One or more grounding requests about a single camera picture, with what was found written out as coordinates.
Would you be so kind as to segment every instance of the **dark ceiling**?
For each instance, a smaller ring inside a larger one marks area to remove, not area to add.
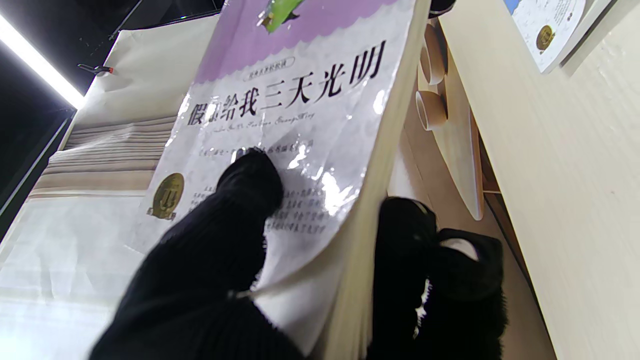
[[[113,46],[112,34],[117,29],[144,28],[212,12],[220,9],[222,2],[0,0],[0,13],[85,94],[93,74],[79,70],[77,64],[102,65]],[[46,145],[46,140],[72,110],[0,42],[0,207],[22,178],[25,165],[28,168],[33,161],[34,152],[40,154],[43,144]]]

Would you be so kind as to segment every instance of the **wooden panel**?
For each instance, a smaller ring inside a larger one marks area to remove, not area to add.
[[[640,358],[637,4],[547,75],[501,0],[440,18],[562,360]]]

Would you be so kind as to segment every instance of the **ceiling light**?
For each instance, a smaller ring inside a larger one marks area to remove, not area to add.
[[[44,81],[76,109],[84,105],[84,96],[20,35],[0,14],[0,41],[4,42],[22,61],[27,63]]]

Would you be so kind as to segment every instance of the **book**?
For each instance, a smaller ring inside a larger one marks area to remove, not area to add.
[[[378,207],[429,5],[228,1],[127,245],[148,252],[259,147],[285,199],[266,222],[266,261],[249,295],[305,355],[364,357]]]
[[[504,0],[541,73],[558,66],[611,0]]]

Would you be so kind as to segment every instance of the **black glove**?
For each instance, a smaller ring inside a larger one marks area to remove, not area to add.
[[[144,260],[90,359],[303,359],[247,297],[264,264],[264,221],[282,201],[269,158],[249,151],[216,193]]]

